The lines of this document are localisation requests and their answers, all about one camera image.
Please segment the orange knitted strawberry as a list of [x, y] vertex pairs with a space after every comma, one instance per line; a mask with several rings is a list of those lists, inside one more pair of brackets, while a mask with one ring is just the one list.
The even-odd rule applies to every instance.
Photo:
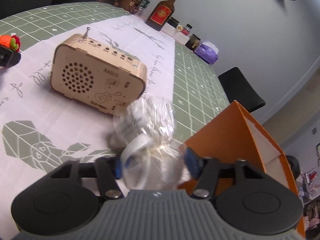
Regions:
[[19, 52], [21, 47], [21, 42], [20, 42], [20, 38], [16, 35], [16, 33], [11, 33], [10, 35], [0, 36], [0, 45], [7, 47], [15, 52]]

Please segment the clear bag of white items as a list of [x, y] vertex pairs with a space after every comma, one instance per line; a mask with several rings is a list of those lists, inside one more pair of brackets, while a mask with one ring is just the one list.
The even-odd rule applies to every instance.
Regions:
[[137, 99], [113, 124], [110, 145], [121, 150], [121, 178], [129, 190], [174, 190], [191, 179], [170, 100]]

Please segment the orange cardboard box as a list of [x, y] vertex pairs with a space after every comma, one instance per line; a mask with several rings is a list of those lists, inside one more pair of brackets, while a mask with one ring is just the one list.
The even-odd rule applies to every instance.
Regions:
[[178, 239], [301, 239], [302, 204], [287, 158], [279, 155], [285, 183], [266, 172], [248, 122], [231, 103], [186, 141], [199, 156], [221, 161], [213, 200], [190, 195], [196, 181], [170, 196], [169, 214]]

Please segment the green grid tablecloth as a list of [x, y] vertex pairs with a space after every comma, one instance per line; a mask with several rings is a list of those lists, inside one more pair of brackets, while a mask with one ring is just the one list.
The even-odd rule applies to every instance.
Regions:
[[[44, 6], [1, 20], [1, 34], [17, 33], [22, 50], [42, 40], [86, 24], [102, 22], [99, 36], [105, 42], [120, 46], [110, 37], [121, 27], [107, 24], [112, 18], [128, 15], [123, 9], [98, 2], [67, 3]], [[173, 101], [177, 111], [177, 137], [185, 141], [209, 123], [228, 106], [228, 100], [208, 64], [185, 46], [175, 45]]]

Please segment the white table runner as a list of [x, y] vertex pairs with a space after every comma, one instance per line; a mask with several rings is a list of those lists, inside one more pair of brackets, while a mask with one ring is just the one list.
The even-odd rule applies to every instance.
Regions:
[[110, 153], [113, 118], [134, 89], [173, 97], [175, 41], [136, 16], [80, 26], [22, 51], [1, 71], [1, 239], [14, 198], [69, 160]]

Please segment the wooden radio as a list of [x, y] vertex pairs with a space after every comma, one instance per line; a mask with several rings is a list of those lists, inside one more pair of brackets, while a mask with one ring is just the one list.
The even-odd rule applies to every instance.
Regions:
[[55, 49], [50, 84], [70, 99], [119, 116], [142, 96], [147, 75], [138, 59], [87, 34], [74, 34]]

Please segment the black chair right side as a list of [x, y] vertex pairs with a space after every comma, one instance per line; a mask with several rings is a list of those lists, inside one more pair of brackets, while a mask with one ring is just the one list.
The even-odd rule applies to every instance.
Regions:
[[257, 92], [252, 88], [238, 67], [233, 67], [218, 76], [230, 103], [237, 101], [249, 113], [266, 105]]

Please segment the purple tissue pack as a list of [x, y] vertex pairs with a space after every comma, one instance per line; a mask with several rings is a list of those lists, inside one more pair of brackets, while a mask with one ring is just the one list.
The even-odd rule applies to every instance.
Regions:
[[209, 41], [201, 42], [194, 53], [209, 65], [214, 64], [219, 59], [219, 49]]

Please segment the dark glass jar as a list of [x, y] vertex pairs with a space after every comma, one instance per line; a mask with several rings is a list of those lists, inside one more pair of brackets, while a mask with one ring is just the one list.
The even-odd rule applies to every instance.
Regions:
[[192, 34], [189, 37], [189, 41], [185, 44], [185, 46], [194, 51], [196, 49], [196, 47], [199, 45], [201, 39], [199, 37], [197, 37], [195, 34]]

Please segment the brown bear canister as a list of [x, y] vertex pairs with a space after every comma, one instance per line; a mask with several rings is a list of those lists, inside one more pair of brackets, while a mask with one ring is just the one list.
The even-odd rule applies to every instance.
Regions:
[[139, 0], [98, 0], [100, 3], [110, 4], [114, 7], [122, 8], [131, 14], [136, 14], [139, 7]]

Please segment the small red label bottle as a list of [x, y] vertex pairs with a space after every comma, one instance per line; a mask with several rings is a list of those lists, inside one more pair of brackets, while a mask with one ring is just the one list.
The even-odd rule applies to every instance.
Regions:
[[193, 27], [189, 24], [186, 24], [183, 29], [181, 30], [181, 33], [185, 36], [188, 36], [190, 34], [190, 31]]

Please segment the small tape roll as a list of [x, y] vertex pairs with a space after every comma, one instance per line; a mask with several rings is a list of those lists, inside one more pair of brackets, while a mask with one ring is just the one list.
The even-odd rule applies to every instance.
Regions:
[[176, 30], [177, 30], [177, 31], [182, 31], [182, 30], [183, 30], [183, 27], [182, 27], [181, 25], [177, 25]]

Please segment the clear water bottle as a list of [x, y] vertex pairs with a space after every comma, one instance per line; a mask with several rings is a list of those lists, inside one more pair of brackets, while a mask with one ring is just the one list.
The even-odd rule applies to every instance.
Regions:
[[151, 0], [140, 0], [137, 16], [142, 16], [146, 8], [149, 6]]

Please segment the black lid jar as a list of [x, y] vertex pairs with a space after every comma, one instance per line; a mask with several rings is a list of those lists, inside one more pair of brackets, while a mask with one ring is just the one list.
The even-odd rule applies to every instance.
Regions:
[[169, 18], [167, 21], [167, 24], [169, 24], [170, 26], [176, 28], [179, 25], [179, 21], [174, 19], [173, 17]]

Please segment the brown liquor bottle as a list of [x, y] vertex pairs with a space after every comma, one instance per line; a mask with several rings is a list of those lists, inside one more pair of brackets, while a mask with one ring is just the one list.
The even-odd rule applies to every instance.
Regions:
[[174, 13], [175, 1], [176, 0], [165, 0], [159, 2], [145, 21], [145, 24], [156, 31], [160, 31]]

